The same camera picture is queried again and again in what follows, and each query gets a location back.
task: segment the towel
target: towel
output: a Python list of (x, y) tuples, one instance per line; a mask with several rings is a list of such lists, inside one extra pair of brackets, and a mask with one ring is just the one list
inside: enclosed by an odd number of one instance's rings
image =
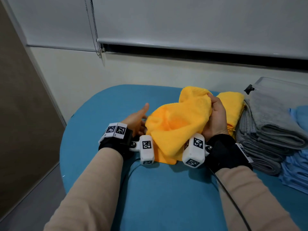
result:
[[(182, 161), (184, 143), (195, 133), (201, 133), (212, 113), (209, 90), (185, 87), (179, 102), (166, 104), (156, 109), (147, 119), (147, 135), (154, 140), (155, 161), (176, 164)], [(244, 96), (237, 92), (220, 93), (226, 109), (228, 131), (233, 135), (241, 112)]]
[(286, 156), (308, 145), (308, 135), (292, 120), (288, 108), (274, 97), (255, 90), (244, 102), (236, 140), (254, 160), (254, 168), (277, 175)]
[[(308, 133), (308, 106), (290, 109), (290, 115)], [(288, 156), (281, 166), (279, 179), (283, 185), (308, 194), (308, 148)]]

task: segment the transparent plastic bin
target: transparent plastic bin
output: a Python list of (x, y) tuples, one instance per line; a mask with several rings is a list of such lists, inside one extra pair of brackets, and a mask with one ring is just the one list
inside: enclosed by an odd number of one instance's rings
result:
[(279, 79), (261, 77), (253, 88), (275, 97), (288, 108), (308, 105), (308, 86)]

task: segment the person's left arm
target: person's left arm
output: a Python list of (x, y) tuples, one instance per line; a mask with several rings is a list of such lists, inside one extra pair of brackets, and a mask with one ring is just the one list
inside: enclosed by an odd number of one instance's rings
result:
[[(133, 136), (146, 132), (147, 103), (122, 123), (133, 130)], [(118, 202), (123, 157), (116, 150), (104, 147), (98, 151), (76, 180), (44, 231), (109, 231)]]

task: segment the gray towel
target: gray towel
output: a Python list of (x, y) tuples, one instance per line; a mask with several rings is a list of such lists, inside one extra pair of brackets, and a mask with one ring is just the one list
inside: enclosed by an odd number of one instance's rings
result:
[(308, 136), (292, 120), (288, 108), (260, 91), (251, 92), (236, 128), (236, 139), (254, 160), (252, 166), (279, 174), (280, 163), (294, 149), (308, 146)]

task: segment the blue table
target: blue table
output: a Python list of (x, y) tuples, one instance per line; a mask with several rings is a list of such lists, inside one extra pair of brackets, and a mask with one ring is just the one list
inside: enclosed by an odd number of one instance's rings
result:
[[(119, 85), (105, 89), (79, 108), (63, 134), (60, 168), (66, 192), (97, 153), (98, 140), (109, 123), (119, 122), (149, 102), (159, 106), (178, 102), (181, 88)], [(227, 230), (215, 180), (204, 168), (154, 163), (140, 166), (131, 159), (119, 197), (112, 230)], [(308, 230), (308, 196), (283, 186), (277, 177), (256, 171), (295, 223)]]

